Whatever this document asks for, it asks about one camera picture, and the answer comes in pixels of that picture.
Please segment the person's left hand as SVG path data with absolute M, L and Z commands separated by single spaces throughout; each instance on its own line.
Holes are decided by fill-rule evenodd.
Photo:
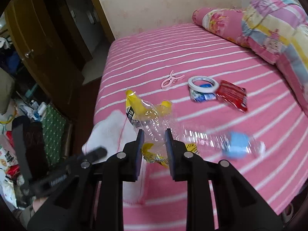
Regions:
M 43 197 L 43 198 L 35 199 L 33 201 L 32 207 L 33 207 L 33 210 L 34 210 L 35 213 L 39 210 L 39 208 L 42 207 L 42 205 L 46 202 L 47 199 L 48 199 L 48 197 Z

